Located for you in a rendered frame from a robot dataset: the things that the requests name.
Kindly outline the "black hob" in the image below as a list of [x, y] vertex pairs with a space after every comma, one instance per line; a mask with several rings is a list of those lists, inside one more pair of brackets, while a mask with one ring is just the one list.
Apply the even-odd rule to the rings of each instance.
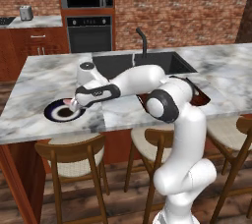
[[8, 26], [15, 17], [0, 17], [0, 27]]

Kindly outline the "red-brown island cabinet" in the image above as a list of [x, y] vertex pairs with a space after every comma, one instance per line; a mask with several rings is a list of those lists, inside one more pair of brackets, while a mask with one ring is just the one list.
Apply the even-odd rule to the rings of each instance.
[[[130, 129], [103, 132], [106, 137], [106, 164], [122, 162], [130, 150]], [[45, 184], [42, 158], [34, 145], [36, 140], [0, 144], [0, 168], [25, 224], [39, 224]]]

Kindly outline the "black sink basin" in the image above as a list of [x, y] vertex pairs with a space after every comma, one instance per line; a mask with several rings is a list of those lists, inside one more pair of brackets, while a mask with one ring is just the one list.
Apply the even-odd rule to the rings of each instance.
[[176, 52], [148, 53], [144, 58], [142, 53], [114, 56], [93, 57], [97, 70], [111, 80], [129, 68], [142, 65], [159, 65], [167, 75], [196, 73]]

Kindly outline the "black tap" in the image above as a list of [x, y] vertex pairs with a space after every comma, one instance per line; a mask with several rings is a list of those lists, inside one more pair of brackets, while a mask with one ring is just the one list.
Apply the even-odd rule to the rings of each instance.
[[143, 58], [147, 58], [147, 38], [140, 28], [136, 28], [136, 33], [142, 38], [143, 41]]

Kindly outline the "silver toaster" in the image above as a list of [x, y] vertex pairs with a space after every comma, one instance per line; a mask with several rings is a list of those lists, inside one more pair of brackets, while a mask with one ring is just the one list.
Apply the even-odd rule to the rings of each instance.
[[33, 19], [32, 7], [31, 6], [21, 6], [20, 7], [20, 17], [22, 21], [31, 21]]

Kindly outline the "blue and white plate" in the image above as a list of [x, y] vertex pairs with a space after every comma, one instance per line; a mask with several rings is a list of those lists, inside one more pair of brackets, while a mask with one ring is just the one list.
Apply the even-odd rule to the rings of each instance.
[[69, 106], [66, 105], [62, 99], [51, 102], [44, 109], [44, 116], [48, 120], [58, 123], [74, 121], [80, 118], [84, 113], [85, 109], [77, 110], [75, 112], [71, 111]]

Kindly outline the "black built-in oven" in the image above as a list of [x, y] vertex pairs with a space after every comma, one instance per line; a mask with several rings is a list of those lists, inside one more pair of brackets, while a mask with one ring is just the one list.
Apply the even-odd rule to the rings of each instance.
[[67, 17], [66, 26], [71, 53], [112, 50], [112, 17]]

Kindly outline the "dark red tray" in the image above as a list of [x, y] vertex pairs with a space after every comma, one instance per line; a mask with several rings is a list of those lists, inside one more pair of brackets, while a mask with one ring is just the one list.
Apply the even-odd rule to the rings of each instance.
[[[205, 93], [203, 93], [195, 84], [193, 84], [188, 78], [183, 78], [183, 81], [190, 84], [191, 87], [193, 88], [193, 97], [190, 101], [191, 105], [204, 106], [211, 101], [211, 99]], [[138, 94], [137, 97], [141, 102], [141, 104], [145, 105], [148, 95], [146, 93], [143, 93]]]

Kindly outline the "red-brown base cupboards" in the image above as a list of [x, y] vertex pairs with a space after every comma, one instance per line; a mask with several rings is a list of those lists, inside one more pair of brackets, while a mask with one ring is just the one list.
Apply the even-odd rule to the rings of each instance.
[[0, 29], [0, 81], [15, 81], [28, 56], [69, 52], [64, 28]]

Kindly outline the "dark wooden panel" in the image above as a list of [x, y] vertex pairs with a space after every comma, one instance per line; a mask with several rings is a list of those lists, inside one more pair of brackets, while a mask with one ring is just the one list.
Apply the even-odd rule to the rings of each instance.
[[246, 1], [235, 42], [252, 42], [252, 0]]

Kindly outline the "wooden stool with cream seat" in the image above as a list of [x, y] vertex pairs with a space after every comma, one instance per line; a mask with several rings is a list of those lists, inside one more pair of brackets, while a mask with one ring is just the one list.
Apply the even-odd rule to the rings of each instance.
[[252, 187], [237, 190], [231, 188], [238, 171], [248, 155], [252, 153], [252, 118], [240, 115], [210, 120], [207, 123], [207, 137], [224, 156], [221, 170], [223, 175], [227, 166], [230, 166], [228, 177], [210, 221], [210, 224], [215, 224], [224, 202], [229, 196], [252, 194]]
[[[154, 172], [171, 153], [174, 130], [138, 128], [131, 131], [131, 147], [124, 184], [124, 192], [128, 191], [131, 174], [147, 170], [150, 177], [149, 191], [146, 201], [143, 224], [149, 224], [152, 211], [162, 208], [162, 204], [153, 205], [155, 186]], [[138, 150], [144, 163], [143, 167], [134, 167], [134, 154]]]
[[[110, 194], [103, 161], [105, 136], [93, 134], [81, 137], [71, 143], [38, 142], [36, 152], [45, 158], [51, 167], [57, 224], [108, 224], [105, 204], [101, 192], [100, 179], [103, 179], [105, 192]], [[100, 210], [99, 216], [64, 222], [62, 219], [61, 185], [92, 180]]]

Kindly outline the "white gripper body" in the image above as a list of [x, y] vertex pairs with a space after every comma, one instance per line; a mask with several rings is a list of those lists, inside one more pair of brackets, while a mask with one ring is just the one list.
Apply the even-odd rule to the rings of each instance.
[[78, 110], [80, 110], [82, 108], [82, 106], [79, 104], [79, 102], [77, 101], [77, 99], [75, 97], [73, 97], [71, 100], [70, 100], [70, 103], [69, 103], [69, 109], [72, 111], [72, 112], [76, 112]]

